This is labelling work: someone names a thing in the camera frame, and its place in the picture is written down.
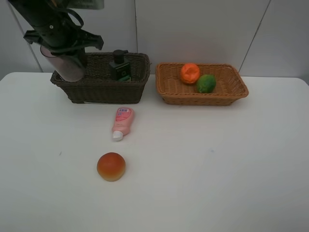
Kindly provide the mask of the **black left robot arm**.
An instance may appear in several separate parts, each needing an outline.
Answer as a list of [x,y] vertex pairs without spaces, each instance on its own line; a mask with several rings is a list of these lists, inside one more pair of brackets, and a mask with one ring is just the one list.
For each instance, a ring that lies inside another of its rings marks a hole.
[[38,44],[45,57],[58,62],[57,72],[85,71],[87,59],[85,48],[101,50],[103,39],[83,30],[84,21],[72,9],[67,0],[11,0],[9,2],[32,26],[24,39]]

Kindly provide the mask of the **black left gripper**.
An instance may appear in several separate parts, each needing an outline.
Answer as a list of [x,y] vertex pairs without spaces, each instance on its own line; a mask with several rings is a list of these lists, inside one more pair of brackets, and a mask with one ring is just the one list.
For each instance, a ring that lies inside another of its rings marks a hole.
[[47,24],[26,31],[24,39],[29,44],[38,44],[52,53],[72,52],[72,59],[85,72],[87,67],[86,47],[101,50],[104,41],[101,36],[87,32],[70,23]]

